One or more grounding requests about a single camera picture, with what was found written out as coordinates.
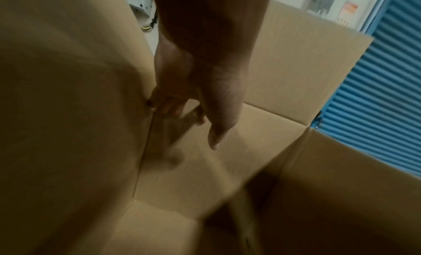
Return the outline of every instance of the blue roller door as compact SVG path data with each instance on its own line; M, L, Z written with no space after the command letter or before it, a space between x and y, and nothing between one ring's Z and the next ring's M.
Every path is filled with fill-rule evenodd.
M317 129L421 176L421 0L386 0L367 32L374 42Z

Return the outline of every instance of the open cardboard box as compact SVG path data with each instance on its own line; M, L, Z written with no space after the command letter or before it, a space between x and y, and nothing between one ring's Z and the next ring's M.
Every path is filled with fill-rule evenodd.
M420 180L308 128L370 37L271 2L212 151L125 0L0 1L0 254L421 252Z

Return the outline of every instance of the human hand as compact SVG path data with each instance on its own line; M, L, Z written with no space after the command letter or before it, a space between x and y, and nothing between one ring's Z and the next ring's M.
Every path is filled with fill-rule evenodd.
M160 32L155 53L157 86L148 104L159 115L179 116L188 99L198 100L198 123L208 117L212 123L208 143L216 149L239 119L246 68L246 63L222 66L198 59Z

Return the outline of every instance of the blue ridged surface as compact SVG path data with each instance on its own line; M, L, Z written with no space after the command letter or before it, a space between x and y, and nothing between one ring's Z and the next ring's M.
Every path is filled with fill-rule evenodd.
M421 0L390 0L318 130L421 176Z

